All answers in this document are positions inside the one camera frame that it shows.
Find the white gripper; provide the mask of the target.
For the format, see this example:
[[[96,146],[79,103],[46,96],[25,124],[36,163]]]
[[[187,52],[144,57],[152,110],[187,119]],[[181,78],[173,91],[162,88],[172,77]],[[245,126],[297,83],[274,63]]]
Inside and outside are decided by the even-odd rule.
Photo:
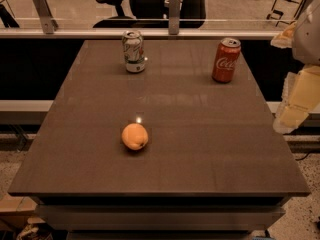
[[[320,104],[320,0],[312,0],[298,18],[270,42],[276,48],[291,48],[293,57],[305,65],[284,80],[282,101],[273,129],[280,134],[296,130]]]

